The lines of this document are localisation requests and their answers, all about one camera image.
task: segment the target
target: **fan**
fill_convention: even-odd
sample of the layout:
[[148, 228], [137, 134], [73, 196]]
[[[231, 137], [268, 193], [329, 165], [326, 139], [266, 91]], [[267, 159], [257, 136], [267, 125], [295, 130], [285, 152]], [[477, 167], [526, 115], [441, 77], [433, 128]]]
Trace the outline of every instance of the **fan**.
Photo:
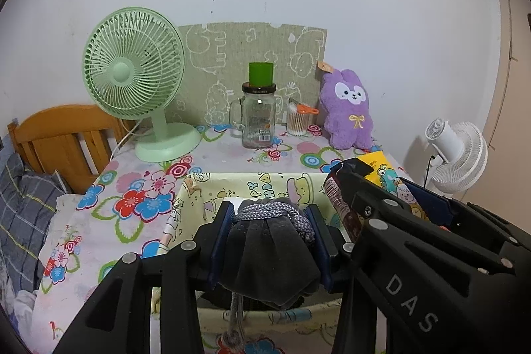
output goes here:
[[136, 142], [136, 156], [170, 161], [201, 140], [185, 123], [166, 123], [164, 108], [175, 97], [184, 73], [184, 50], [175, 27], [146, 8], [123, 8], [92, 31], [83, 54], [83, 80], [95, 103], [112, 116], [151, 117], [153, 130]]
[[426, 138], [442, 158], [432, 175], [437, 189], [455, 193], [477, 182], [487, 164], [487, 142], [479, 128], [470, 122], [450, 126], [437, 118], [426, 128]]

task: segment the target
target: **drawstring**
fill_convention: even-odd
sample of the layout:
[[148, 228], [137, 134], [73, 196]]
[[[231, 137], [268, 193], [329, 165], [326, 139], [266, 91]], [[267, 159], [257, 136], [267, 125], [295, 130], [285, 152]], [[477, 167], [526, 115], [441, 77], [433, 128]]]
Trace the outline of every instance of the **drawstring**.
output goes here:
[[[315, 232], [309, 220], [298, 209], [285, 202], [254, 203], [245, 206], [234, 215], [233, 223], [257, 219], [278, 218], [288, 216], [297, 233], [309, 246], [314, 242]], [[229, 328], [221, 335], [223, 345], [235, 352], [243, 350], [245, 346], [245, 332], [243, 329], [243, 295], [233, 292], [230, 302]]]

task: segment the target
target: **yellow bow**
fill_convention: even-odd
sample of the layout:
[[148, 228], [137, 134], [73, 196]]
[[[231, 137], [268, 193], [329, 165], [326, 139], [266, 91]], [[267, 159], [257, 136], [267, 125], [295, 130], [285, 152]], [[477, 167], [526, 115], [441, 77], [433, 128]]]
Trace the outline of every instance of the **yellow bow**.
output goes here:
[[365, 121], [365, 116], [356, 116], [353, 114], [350, 115], [348, 119], [354, 121], [354, 128], [363, 128], [362, 122]]

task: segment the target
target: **wooden headboard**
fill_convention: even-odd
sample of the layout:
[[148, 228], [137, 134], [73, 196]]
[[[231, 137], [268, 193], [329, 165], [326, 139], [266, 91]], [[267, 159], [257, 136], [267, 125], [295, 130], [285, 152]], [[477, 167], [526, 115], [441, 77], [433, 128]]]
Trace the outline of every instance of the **wooden headboard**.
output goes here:
[[104, 131], [112, 130], [117, 143], [126, 134], [119, 119], [97, 106], [81, 105], [47, 108], [20, 125], [10, 123], [7, 129], [13, 147], [34, 171], [52, 174], [58, 170], [75, 193], [85, 193], [97, 178], [83, 153], [78, 134], [85, 140], [98, 173], [111, 157]]

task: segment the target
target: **fan stand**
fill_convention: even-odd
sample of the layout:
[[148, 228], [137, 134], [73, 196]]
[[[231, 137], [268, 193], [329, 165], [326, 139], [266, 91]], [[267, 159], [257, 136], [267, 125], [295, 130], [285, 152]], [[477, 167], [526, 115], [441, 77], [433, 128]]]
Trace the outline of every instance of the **fan stand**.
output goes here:
[[201, 135], [187, 123], [166, 123], [163, 108], [151, 115], [153, 130], [151, 134], [139, 137], [135, 153], [145, 162], [164, 162], [180, 158], [193, 151], [201, 141]]

